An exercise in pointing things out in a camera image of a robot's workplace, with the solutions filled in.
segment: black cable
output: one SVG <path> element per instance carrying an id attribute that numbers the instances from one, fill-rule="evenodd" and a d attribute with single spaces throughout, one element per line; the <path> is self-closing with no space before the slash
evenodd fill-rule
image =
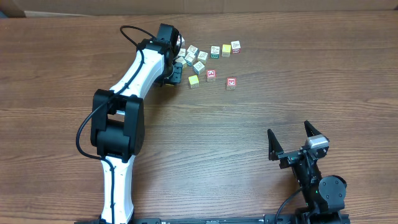
<path id="1" fill-rule="evenodd" d="M 153 36 L 152 34 L 150 34 L 148 31 L 143 30 L 141 28 L 138 27 L 133 27 L 133 26 L 121 26 L 120 27 L 120 32 L 122 33 L 123 36 L 125 36 L 125 38 L 127 38 L 127 40 L 129 40 L 132 44 L 134 44 L 136 47 L 138 47 L 137 43 L 135 43 L 129 36 L 127 36 L 124 32 L 123 29 L 124 28 L 132 28 L 132 29 L 137 29 L 139 31 L 142 31 L 148 35 L 150 35 L 151 37 L 155 38 L 155 36 Z M 142 50 L 140 50 L 141 53 L 141 62 L 138 66 L 137 71 L 133 74 L 133 76 L 129 79 L 129 81 L 127 83 L 124 84 L 124 86 L 117 91 L 116 93 L 114 93 L 111 97 L 109 97 L 108 101 L 103 102 L 102 104 L 99 105 L 99 107 L 97 107 L 95 110 L 93 110 L 88 116 L 87 118 L 82 122 L 82 124 L 80 125 L 77 133 L 76 133 L 76 148 L 77 150 L 80 152 L 80 154 L 82 154 L 83 156 L 89 157 L 91 159 L 97 159 L 97 160 L 101 160 L 101 161 L 105 161 L 109 167 L 110 167 L 110 171 L 111 171 L 111 178 L 112 178 L 112 184 L 111 184 L 111 210 L 112 210 L 112 224 L 114 224 L 114 199 L 113 199 L 113 194 L 114 194 L 114 167 L 111 163 L 111 161 L 105 159 L 105 157 L 100 157 L 100 156 L 93 156 L 91 154 L 85 153 L 83 151 L 83 149 L 80 147 L 80 136 L 81 136 L 81 132 L 83 131 L 84 127 L 86 126 L 86 124 L 89 122 L 89 120 L 93 117 L 93 115 L 100 110 L 103 106 L 108 105 L 109 102 L 112 102 L 113 99 L 115 99 L 115 97 L 117 97 L 118 95 L 120 95 L 124 90 L 126 90 L 128 88 L 128 86 L 131 84 L 131 82 L 133 81 L 133 79 L 137 76 L 137 74 L 139 73 L 140 69 L 142 68 L 143 64 L 144 64 L 144 53 L 142 52 Z"/>
<path id="2" fill-rule="evenodd" d="M 278 216 L 281 213 L 282 209 L 284 209 L 285 205 L 287 204 L 287 202 L 291 201 L 298 193 L 300 193 L 303 190 L 303 188 L 299 188 L 298 190 L 296 190 L 296 192 L 294 192 L 289 198 L 286 199 L 286 201 L 284 201 L 282 203 L 282 205 L 279 207 L 278 212 L 275 215 L 275 220 L 274 223 L 278 224 Z"/>
<path id="3" fill-rule="evenodd" d="M 174 57 L 174 60 L 177 59 L 178 54 L 180 53 L 180 50 L 181 50 L 181 45 L 182 45 L 182 35 L 181 35 L 181 33 L 179 33 L 178 36 L 180 37 L 180 46 L 178 47 L 178 52 L 177 52 L 177 55 Z"/>
<path id="4" fill-rule="evenodd" d="M 310 177 L 310 182 L 308 183 L 308 187 L 310 187 L 311 186 L 311 180 L 312 180 L 312 169 L 311 169 L 310 159 L 308 158 L 307 153 L 308 152 L 306 152 L 304 154 L 304 156 L 305 156 L 305 160 L 307 161 L 307 165 L 308 165 L 308 172 L 309 172 L 309 177 Z"/>
<path id="5" fill-rule="evenodd" d="M 148 31 L 146 31 L 146 30 L 144 30 L 144 29 L 141 29 L 141 28 L 138 28 L 138 27 L 134 27 L 134 26 L 121 26 L 121 27 L 120 27 L 120 32 L 122 32 L 123 36 L 125 36 L 125 38 L 127 38 L 127 40 L 130 40 L 135 46 L 137 46 L 137 44 L 135 44 L 135 42 L 134 42 L 132 39 L 130 39 L 130 37 L 128 37 L 128 36 L 122 31 L 124 28 L 136 29 L 136 30 L 142 31 L 142 32 L 144 32 L 144 33 L 150 35 L 152 38 L 156 38 L 154 35 L 152 35 L 150 32 L 148 32 Z"/>

